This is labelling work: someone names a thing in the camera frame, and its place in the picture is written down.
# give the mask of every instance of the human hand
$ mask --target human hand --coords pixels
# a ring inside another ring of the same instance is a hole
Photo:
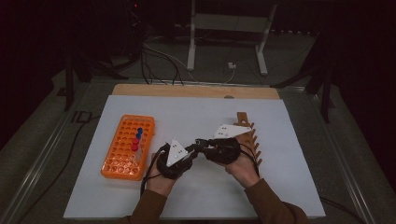
[[[240,144],[244,143],[242,135],[238,135],[235,138]],[[253,157],[252,152],[248,148],[241,145],[241,149]],[[225,171],[232,175],[245,189],[255,185],[260,180],[260,177],[257,175],[254,168],[253,162],[244,153],[241,153],[236,161],[228,165],[220,165],[223,166]]]
[[[154,162],[150,173],[148,174],[147,189],[167,197],[171,193],[172,187],[175,185],[176,180],[169,179],[161,175],[160,171],[157,169],[157,160]]]

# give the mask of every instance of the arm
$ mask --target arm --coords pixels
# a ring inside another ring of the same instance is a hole
[[[157,170],[157,162],[150,171],[149,176],[158,175],[160,172]],[[168,179],[162,175],[150,178],[148,185],[143,192],[136,208],[130,217],[123,217],[119,220],[119,224],[154,224],[158,223],[160,215],[165,207],[166,199],[172,191],[176,180]]]
[[[247,148],[242,150],[251,154]],[[268,186],[260,179],[251,160],[244,154],[231,164],[222,165],[245,188],[245,193],[262,223],[301,224],[307,223],[304,211],[292,204],[282,203]]]

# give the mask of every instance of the white paper sheet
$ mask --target white paper sheet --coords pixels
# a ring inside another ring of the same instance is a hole
[[[324,210],[282,100],[109,96],[78,175],[66,218],[109,218],[132,214],[140,182],[107,179],[100,174],[108,147],[125,114],[155,118],[151,152],[173,137],[184,147],[195,138],[212,138],[221,124],[247,112],[254,122],[260,172],[279,198],[301,207],[309,217]],[[162,218],[248,218],[256,214],[242,187],[224,169],[200,155],[174,186]]]

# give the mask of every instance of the metal stand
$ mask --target metal stand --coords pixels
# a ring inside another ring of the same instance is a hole
[[[229,30],[262,33],[262,42],[256,46],[257,61],[262,76],[268,75],[262,51],[271,30],[272,21],[276,12],[276,5],[266,18],[237,17],[224,15],[196,14],[195,0],[191,0],[191,35],[187,70],[193,71],[195,64],[195,29]]]

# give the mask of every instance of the brown sleeve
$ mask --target brown sleeve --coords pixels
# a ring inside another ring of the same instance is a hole
[[[245,189],[247,198],[262,223],[305,224],[305,212],[290,203],[282,203],[264,179]]]
[[[163,212],[166,197],[145,189],[134,212],[130,217],[123,217],[118,224],[156,224]]]

